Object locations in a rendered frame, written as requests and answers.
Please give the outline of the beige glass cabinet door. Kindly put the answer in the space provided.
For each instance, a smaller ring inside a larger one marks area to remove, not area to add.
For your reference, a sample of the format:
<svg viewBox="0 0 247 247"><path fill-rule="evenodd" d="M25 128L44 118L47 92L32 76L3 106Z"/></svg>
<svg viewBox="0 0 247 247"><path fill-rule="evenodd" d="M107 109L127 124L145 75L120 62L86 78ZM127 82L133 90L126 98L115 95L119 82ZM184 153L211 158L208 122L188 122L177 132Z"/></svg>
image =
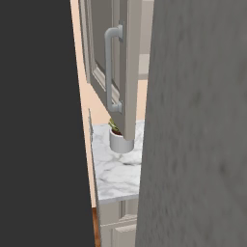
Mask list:
<svg viewBox="0 0 247 247"><path fill-rule="evenodd" d="M135 137L142 0L78 0L86 78L124 139ZM104 34L123 26L123 39L112 39L112 102L122 112L106 107Z"/></svg>

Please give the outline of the beige base cabinet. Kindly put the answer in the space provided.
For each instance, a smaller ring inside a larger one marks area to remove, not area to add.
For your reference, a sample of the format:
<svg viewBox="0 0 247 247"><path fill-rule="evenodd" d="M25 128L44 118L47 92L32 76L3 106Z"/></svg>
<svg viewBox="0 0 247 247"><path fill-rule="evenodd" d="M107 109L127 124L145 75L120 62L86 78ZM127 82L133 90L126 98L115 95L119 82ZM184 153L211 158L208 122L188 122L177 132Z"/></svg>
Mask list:
<svg viewBox="0 0 247 247"><path fill-rule="evenodd" d="M100 247L135 247L137 211L137 199L100 205Z"/></svg>

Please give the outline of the white potted plant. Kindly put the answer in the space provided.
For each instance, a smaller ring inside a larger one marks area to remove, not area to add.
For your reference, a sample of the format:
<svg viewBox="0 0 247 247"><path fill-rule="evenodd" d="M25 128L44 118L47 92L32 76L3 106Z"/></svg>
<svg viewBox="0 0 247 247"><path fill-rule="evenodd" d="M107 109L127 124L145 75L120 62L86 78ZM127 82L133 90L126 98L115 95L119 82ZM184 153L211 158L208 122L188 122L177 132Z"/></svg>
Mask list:
<svg viewBox="0 0 247 247"><path fill-rule="evenodd" d="M112 119L109 120L109 144L112 151L116 153L128 153L134 149L134 141L127 141L120 133Z"/></svg>

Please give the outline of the grey stone-look fridge panel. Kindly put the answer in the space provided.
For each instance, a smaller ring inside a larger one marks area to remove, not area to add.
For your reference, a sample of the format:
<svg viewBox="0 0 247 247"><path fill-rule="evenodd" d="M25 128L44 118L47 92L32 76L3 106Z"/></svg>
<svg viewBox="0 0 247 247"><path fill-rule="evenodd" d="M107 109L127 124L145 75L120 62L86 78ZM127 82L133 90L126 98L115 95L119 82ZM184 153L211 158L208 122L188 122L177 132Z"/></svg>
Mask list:
<svg viewBox="0 0 247 247"><path fill-rule="evenodd" d="M247 247L247 0L154 0L135 247Z"/></svg>

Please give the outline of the dark grey fridge side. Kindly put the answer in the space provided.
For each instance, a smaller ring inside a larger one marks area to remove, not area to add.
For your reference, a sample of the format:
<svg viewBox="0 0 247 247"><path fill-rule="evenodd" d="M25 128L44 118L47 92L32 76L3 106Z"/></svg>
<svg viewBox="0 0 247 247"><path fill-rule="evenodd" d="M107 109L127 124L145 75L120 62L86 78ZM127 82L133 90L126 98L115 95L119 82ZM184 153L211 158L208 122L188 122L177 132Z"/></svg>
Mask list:
<svg viewBox="0 0 247 247"><path fill-rule="evenodd" d="M95 247L69 0L0 0L0 247Z"/></svg>

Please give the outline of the beige wall cabinet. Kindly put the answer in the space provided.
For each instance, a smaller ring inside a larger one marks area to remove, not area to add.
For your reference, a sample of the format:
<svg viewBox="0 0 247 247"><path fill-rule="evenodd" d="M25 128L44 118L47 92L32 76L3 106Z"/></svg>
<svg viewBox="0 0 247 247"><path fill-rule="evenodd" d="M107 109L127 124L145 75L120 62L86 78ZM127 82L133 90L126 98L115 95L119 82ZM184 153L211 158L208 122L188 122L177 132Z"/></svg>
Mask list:
<svg viewBox="0 0 247 247"><path fill-rule="evenodd" d="M141 15L141 37L139 54L139 79L147 80L151 51L151 27L154 0L143 0Z"/></svg>

